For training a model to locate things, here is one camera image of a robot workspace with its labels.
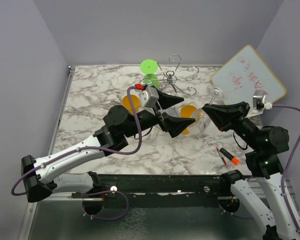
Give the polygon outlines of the orange plastic goblet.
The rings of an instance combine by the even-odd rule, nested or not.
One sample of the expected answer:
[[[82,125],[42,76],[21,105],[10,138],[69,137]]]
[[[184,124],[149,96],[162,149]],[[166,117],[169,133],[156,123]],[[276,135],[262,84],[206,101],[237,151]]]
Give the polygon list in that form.
[[[197,107],[193,105],[185,105],[180,109],[181,118],[191,118],[192,114],[197,110]]]
[[[141,107],[141,103],[139,98],[136,95],[131,94],[130,95],[131,98],[131,102],[129,100],[129,97],[126,95],[123,99],[122,99],[122,105],[131,113],[133,114],[133,109],[132,107],[134,107],[135,111],[138,112],[140,107]]]

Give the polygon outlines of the clear wine glass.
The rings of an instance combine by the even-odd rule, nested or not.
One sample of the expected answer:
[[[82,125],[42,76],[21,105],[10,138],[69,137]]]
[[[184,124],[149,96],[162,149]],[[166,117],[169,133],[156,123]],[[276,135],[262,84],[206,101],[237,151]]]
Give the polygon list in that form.
[[[212,104],[223,102],[226,98],[226,93],[217,85],[210,84],[206,88],[208,95],[211,97],[210,101],[201,108],[197,108],[192,114],[191,118],[195,122],[190,125],[189,131],[193,135],[202,134],[211,123],[210,107]]]

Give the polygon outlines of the green plastic wine glass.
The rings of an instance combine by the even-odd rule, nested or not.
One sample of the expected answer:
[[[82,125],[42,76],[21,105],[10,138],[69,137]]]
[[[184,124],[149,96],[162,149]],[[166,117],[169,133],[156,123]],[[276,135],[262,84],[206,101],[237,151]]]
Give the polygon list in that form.
[[[159,65],[153,59],[146,59],[141,62],[140,70],[145,74],[143,79],[141,80],[141,84],[154,86],[155,88],[159,89],[160,82],[158,77],[155,75],[155,72],[158,70]]]

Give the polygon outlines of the clear tall glass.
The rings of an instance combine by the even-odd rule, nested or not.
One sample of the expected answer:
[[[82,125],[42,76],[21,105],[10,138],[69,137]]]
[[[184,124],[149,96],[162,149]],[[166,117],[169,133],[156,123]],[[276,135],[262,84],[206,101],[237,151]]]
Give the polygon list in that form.
[[[169,115],[169,116],[172,116],[172,117],[178,117],[178,113],[176,111],[176,108],[175,106],[171,106],[167,109],[165,109],[165,112]]]

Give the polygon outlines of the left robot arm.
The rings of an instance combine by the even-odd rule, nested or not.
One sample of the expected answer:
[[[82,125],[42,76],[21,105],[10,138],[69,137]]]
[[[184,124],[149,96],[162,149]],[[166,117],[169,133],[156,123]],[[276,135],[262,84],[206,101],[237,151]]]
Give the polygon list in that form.
[[[52,194],[78,192],[93,198],[101,190],[100,184],[90,173],[67,180],[64,174],[87,162],[102,159],[111,154],[134,155],[142,145],[142,132],[158,125],[171,138],[179,136],[196,122],[195,118],[174,117],[166,109],[184,101],[184,98],[161,92],[153,86],[135,84],[127,89],[126,96],[133,104],[131,91],[137,90],[145,108],[128,110],[123,105],[113,106],[103,118],[104,126],[81,142],[55,154],[21,159],[21,178],[27,201],[36,203]]]

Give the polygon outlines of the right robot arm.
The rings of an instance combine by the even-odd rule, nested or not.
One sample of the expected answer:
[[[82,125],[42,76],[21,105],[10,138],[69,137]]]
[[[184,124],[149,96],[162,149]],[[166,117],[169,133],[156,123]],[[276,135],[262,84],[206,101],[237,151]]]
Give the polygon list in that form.
[[[288,191],[278,155],[289,150],[289,133],[279,126],[258,128],[247,115],[247,102],[232,105],[206,103],[203,111],[221,131],[234,131],[249,147],[245,162],[260,185],[267,204],[255,194],[239,170],[220,177],[220,191],[234,195],[263,233],[264,240],[300,240],[300,216]]]

